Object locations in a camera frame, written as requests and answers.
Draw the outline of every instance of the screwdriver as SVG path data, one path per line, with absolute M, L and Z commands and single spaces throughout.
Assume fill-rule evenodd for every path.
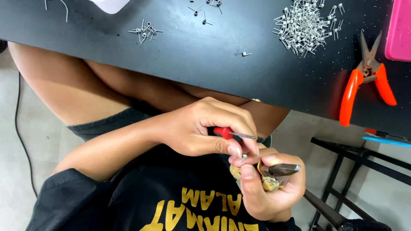
M 250 138 L 250 139 L 256 138 L 255 136 L 250 136 L 250 135 L 234 132 L 229 127 L 214 127 L 212 131 L 214 132 L 214 135 L 221 136 L 226 140 L 232 139 L 234 136 L 241 136 L 241 137 Z

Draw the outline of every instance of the hand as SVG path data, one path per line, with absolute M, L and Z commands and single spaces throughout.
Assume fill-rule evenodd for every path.
M 257 136 L 249 111 L 211 97 L 152 119 L 157 141 L 183 155 L 224 153 L 241 157 L 242 154 L 258 155 L 259 152 L 256 139 L 243 138 L 242 144 L 239 144 L 234 139 L 208 135 L 207 127 L 218 126 Z
M 267 166 L 275 164 L 299 164 L 300 170 L 293 174 L 284 188 L 274 192 L 265 192 L 261 184 L 261 177 L 252 164 L 262 160 Z M 241 159 L 230 157 L 230 164 L 239 167 Z M 296 156 L 279 153 L 274 148 L 260 149 L 260 156 L 247 157 L 246 162 L 240 168 L 241 172 L 241 192 L 244 206 L 247 212 L 254 218 L 262 221 L 287 221 L 288 218 L 278 220 L 278 215 L 289 211 L 291 206 L 302 198 L 305 192 L 305 165 Z

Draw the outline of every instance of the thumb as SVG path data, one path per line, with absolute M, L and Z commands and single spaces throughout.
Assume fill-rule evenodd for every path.
M 258 216 L 267 206 L 266 193 L 261 184 L 261 177 L 254 166 L 244 164 L 241 171 L 241 192 L 245 207 L 250 215 Z
M 226 140 L 219 136 L 198 135 L 196 151 L 199 155 L 210 153 L 229 154 L 235 157 L 242 157 L 241 145 L 235 139 Z

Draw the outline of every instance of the black cable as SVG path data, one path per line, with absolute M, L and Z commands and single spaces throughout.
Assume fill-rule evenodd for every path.
M 17 128 L 17 114 L 18 114 L 18 105 L 20 104 L 20 90 L 21 90 L 21 73 L 18 72 L 18 95 L 17 95 L 16 115 L 14 116 L 14 125 L 16 126 L 17 136 L 20 139 L 21 145 L 23 146 L 24 152 L 26 153 L 26 156 L 27 156 L 28 165 L 30 166 L 31 187 L 33 188 L 34 195 L 36 195 L 36 198 L 37 198 L 37 192 L 36 192 L 36 189 L 34 188 L 34 183 L 33 183 L 33 168 L 31 167 L 30 157 L 28 156 L 27 149 L 25 148 L 25 145 L 23 143 L 23 140 L 20 137 L 20 133 L 18 132 L 18 128 Z

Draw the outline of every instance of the blue object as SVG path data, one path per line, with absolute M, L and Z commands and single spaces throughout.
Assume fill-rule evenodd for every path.
M 386 144 L 392 144 L 392 145 L 411 148 L 411 144 L 403 143 L 399 141 L 392 141 L 392 140 L 387 140 L 387 139 L 377 138 L 377 137 L 372 137 L 372 136 L 363 136 L 363 139 L 378 142 L 378 143 L 386 143 Z

